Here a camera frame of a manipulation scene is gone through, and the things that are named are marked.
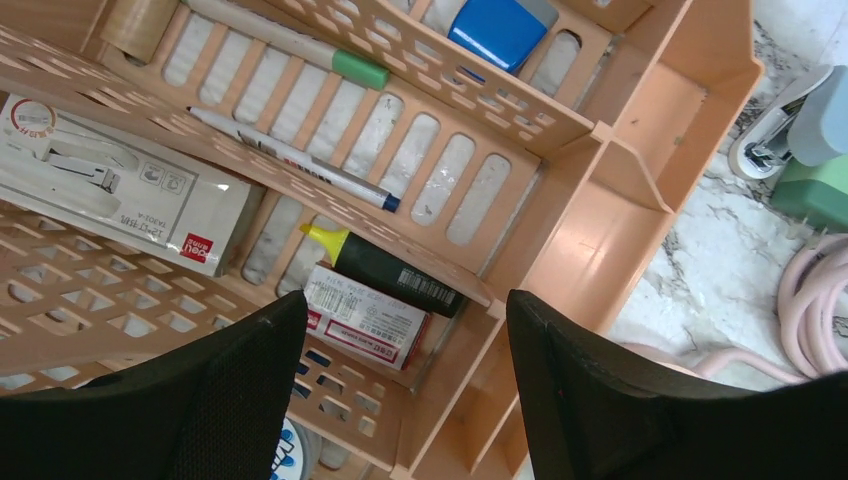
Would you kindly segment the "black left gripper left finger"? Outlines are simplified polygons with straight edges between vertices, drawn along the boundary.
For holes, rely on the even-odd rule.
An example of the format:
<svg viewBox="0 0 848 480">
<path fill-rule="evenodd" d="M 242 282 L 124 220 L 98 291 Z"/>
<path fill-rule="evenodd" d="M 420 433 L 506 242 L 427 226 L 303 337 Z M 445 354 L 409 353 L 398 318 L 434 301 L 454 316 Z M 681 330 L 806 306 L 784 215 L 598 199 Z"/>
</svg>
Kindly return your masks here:
<svg viewBox="0 0 848 480">
<path fill-rule="evenodd" d="M 1 400 L 5 479 L 267 479 L 307 330 L 300 291 L 76 388 Z"/>
</svg>

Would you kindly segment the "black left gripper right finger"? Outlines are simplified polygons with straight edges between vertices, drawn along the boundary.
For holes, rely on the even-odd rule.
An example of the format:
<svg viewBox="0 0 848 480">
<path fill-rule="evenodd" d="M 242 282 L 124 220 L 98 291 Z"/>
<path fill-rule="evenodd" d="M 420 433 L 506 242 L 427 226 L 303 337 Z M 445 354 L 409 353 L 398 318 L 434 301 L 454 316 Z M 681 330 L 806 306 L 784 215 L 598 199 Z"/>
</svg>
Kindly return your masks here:
<svg viewBox="0 0 848 480">
<path fill-rule="evenodd" d="M 843 479 L 847 377 L 757 393 L 673 370 L 513 290 L 506 323 L 539 479 Z"/>
</svg>

